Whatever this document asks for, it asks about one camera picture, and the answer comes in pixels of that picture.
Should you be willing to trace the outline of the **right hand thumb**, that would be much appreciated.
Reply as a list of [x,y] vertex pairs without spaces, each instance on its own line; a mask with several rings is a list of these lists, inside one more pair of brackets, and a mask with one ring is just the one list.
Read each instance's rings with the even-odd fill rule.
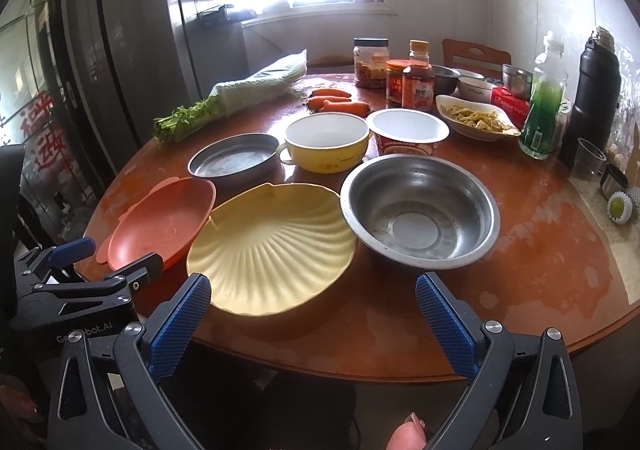
[[424,422],[411,412],[390,436],[386,450],[422,450],[426,441]]

